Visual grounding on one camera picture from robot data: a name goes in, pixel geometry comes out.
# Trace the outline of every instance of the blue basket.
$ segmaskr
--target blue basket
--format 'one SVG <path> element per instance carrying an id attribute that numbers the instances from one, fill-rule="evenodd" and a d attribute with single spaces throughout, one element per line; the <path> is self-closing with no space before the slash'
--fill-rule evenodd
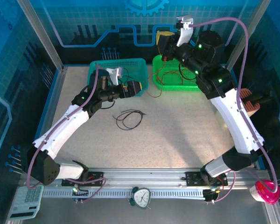
<path id="1" fill-rule="evenodd" d="M 142 90 L 136 95 L 141 96 L 144 91 L 148 88 L 147 80 L 147 67 L 146 62 L 143 58 L 130 58 L 130 59 L 117 59 L 117 60 L 103 60 L 103 61 L 94 61 L 91 62 L 88 72 L 88 84 L 90 80 L 90 75 L 95 70 L 95 63 L 98 63 L 99 66 L 103 67 L 104 69 L 110 68 L 115 69 L 117 67 L 122 67 L 123 72 L 122 75 L 124 77 L 121 78 L 123 82 L 127 79 L 127 71 L 129 73 L 129 80 L 134 80 L 141 82 Z"/>

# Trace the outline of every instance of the brown object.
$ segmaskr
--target brown object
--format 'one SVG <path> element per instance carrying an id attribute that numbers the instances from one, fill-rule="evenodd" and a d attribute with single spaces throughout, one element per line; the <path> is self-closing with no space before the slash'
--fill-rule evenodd
<path id="1" fill-rule="evenodd" d="M 241 93 L 240 93 L 241 99 L 244 99 L 244 98 L 246 98 L 247 96 L 250 96 L 250 95 L 252 95 L 250 90 L 248 90 L 248 89 L 241 89 Z M 253 106 L 253 104 L 250 101 L 248 101 L 247 103 L 244 104 L 244 107 L 245 107 L 247 113 L 249 113 L 249 112 L 256 112 L 256 111 L 258 111 L 260 109 L 260 104 L 256 104 L 255 106 Z"/>

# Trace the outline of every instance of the pink object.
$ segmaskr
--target pink object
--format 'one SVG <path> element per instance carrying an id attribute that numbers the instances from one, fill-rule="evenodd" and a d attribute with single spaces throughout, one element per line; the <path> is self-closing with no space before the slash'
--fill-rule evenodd
<path id="1" fill-rule="evenodd" d="M 274 188 L 273 181 L 263 180 L 263 182 L 271 189 Z M 272 193 L 260 181 L 257 181 L 256 184 L 250 188 L 250 193 L 256 201 L 275 204 L 280 198 L 280 187 L 278 186 L 276 193 Z"/>

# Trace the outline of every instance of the white clock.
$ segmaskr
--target white clock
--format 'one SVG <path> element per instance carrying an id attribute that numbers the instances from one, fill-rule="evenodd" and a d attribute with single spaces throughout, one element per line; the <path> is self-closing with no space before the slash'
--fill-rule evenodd
<path id="1" fill-rule="evenodd" d="M 138 188 L 135 187 L 132 190 L 133 197 L 130 200 L 131 205 L 133 206 L 133 202 L 142 209 L 148 208 L 151 199 L 150 190 L 147 188 Z"/>

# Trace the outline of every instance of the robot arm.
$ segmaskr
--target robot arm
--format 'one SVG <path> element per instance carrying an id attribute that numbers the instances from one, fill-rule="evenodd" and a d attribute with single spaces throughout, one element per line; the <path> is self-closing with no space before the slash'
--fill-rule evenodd
<path id="1" fill-rule="evenodd" d="M 126 85 L 118 83 L 118 77 L 121 76 L 122 69 L 106 69 L 98 70 L 98 84 L 93 86 L 95 72 L 90 77 L 90 84 L 72 100 L 66 113 L 53 125 L 44 135 L 36 139 L 33 145 L 22 152 L 22 169 L 28 172 L 28 167 L 32 157 L 40 145 L 45 142 L 36 157 L 31 170 L 31 175 L 47 185 L 55 179 L 79 179 L 84 181 L 87 178 L 88 168 L 78 162 L 58 164 L 54 161 L 59 150 L 70 136 L 102 106 L 102 102 L 112 102 L 117 98 L 133 97 L 142 89 L 141 83 L 136 81 L 128 81 Z M 91 100 L 84 105 L 83 109 L 77 111 L 70 116 L 77 108 L 83 105 L 90 95 L 92 89 L 95 88 Z M 53 130 L 53 133 L 46 140 L 48 134 Z"/>
<path id="2" fill-rule="evenodd" d="M 178 17 L 176 27 L 181 28 L 180 35 L 183 35 L 183 40 L 190 40 L 192 33 L 185 37 L 183 32 L 185 17 Z M 214 31 L 203 31 L 199 34 L 195 47 L 191 47 L 189 42 L 180 44 L 181 36 L 158 33 L 157 45 L 162 53 L 162 60 L 176 59 L 196 75 L 196 84 L 220 112 L 235 142 L 235 147 L 202 167 L 201 176 L 206 184 L 209 184 L 222 173 L 251 165 L 257 161 L 261 152 L 238 110 L 237 89 L 231 73 L 220 65 L 224 52 L 224 42 L 220 35 Z M 263 145 L 264 139 L 255 129 L 242 102 L 240 103 L 241 110 Z"/>

